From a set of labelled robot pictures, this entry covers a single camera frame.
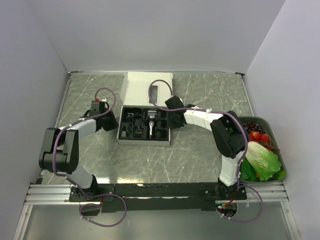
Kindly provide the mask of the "black silver hair clipper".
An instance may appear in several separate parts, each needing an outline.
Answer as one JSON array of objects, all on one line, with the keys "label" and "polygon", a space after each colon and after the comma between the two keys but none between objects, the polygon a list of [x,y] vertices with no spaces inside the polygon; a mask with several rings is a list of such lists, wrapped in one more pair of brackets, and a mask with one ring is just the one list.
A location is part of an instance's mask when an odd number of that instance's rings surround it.
[{"label": "black silver hair clipper", "polygon": [[154,138],[154,126],[155,126],[156,114],[157,114],[156,110],[147,111],[148,134],[150,139]]}]

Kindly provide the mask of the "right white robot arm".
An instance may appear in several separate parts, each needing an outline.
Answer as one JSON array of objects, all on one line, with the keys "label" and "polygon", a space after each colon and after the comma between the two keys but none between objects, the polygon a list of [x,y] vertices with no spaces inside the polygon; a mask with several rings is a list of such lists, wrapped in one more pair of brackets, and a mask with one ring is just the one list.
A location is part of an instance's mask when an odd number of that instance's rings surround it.
[{"label": "right white robot arm", "polygon": [[215,145],[222,155],[218,193],[230,199],[240,189],[240,166],[248,150],[249,137],[233,111],[213,111],[195,105],[184,105],[177,96],[165,101],[171,129],[195,125],[212,132]]}]

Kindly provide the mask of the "white hair clipper kit box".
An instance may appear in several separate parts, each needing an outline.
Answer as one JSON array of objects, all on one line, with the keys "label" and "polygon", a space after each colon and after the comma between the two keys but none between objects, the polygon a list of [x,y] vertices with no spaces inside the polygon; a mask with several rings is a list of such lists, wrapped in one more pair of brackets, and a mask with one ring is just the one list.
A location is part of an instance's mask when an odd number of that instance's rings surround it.
[{"label": "white hair clipper kit box", "polygon": [[[171,130],[165,101],[171,98],[171,72],[124,73],[117,142],[121,145],[169,146]],[[154,138],[149,137],[148,110],[156,110]]]}]

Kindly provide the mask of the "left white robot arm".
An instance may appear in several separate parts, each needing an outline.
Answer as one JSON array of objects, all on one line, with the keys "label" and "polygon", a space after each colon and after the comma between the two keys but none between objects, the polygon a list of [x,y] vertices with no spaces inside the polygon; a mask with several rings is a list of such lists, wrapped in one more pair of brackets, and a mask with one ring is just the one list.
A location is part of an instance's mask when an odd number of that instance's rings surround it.
[{"label": "left white robot arm", "polygon": [[112,107],[105,100],[95,99],[91,102],[91,108],[75,123],[45,130],[39,167],[65,178],[82,197],[93,201],[99,195],[99,187],[96,177],[79,164],[79,140],[101,129],[108,132],[117,128]]}]

